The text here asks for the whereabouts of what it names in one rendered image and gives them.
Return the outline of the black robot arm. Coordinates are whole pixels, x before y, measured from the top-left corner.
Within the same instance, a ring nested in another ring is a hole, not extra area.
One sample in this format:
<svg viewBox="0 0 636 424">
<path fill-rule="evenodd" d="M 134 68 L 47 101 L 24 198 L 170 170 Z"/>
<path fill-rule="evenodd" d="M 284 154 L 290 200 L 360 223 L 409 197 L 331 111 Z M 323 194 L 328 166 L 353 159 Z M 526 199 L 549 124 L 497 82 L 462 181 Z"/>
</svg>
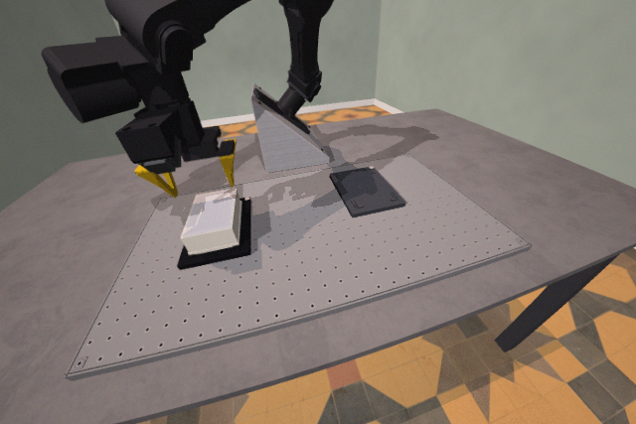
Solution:
<svg viewBox="0 0 636 424">
<path fill-rule="evenodd" d="M 42 49 L 50 79 L 80 123 L 138 108 L 141 98 L 145 105 L 159 104 L 159 110 L 144 107 L 134 113 L 135 119 L 115 134 L 132 163 L 156 175 L 176 172 L 181 146 L 201 143 L 205 136 L 193 100 L 168 107 L 189 98 L 181 71 L 190 70 L 193 50 L 206 42 L 204 34 L 250 0 L 104 1 L 121 36 Z M 290 36 L 289 87 L 276 102 L 253 91 L 307 134 L 294 115 L 321 88 L 319 27 L 333 1 L 279 0 Z"/>
</svg>

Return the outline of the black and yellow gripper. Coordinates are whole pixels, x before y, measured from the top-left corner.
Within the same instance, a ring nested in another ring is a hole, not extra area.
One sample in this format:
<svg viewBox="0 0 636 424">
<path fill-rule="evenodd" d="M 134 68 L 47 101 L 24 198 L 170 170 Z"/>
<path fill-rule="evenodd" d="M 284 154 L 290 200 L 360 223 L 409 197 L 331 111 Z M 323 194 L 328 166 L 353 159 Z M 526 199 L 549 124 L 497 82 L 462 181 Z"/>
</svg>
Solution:
<svg viewBox="0 0 636 424">
<path fill-rule="evenodd" d="M 168 107 L 171 108 L 179 106 L 190 101 L 191 99 L 189 97 L 188 99 L 183 101 L 170 103 L 168 104 Z M 145 107 L 147 110 L 161 109 L 159 104 L 145 105 Z M 219 148 L 217 139 L 218 136 L 221 137 L 222 135 L 220 126 L 205 127 L 203 129 L 205 132 L 205 136 L 201 143 L 181 146 L 181 156 L 184 162 L 220 157 L 220 161 L 222 163 L 228 181 L 231 187 L 233 187 L 235 183 L 233 163 L 237 143 L 236 139 L 222 141 Z M 171 172 L 162 174 L 168 184 L 159 175 L 156 175 L 153 172 L 148 172 L 140 165 L 135 169 L 135 173 L 137 176 L 163 189 L 173 198 L 177 198 L 178 191 Z"/>
</svg>

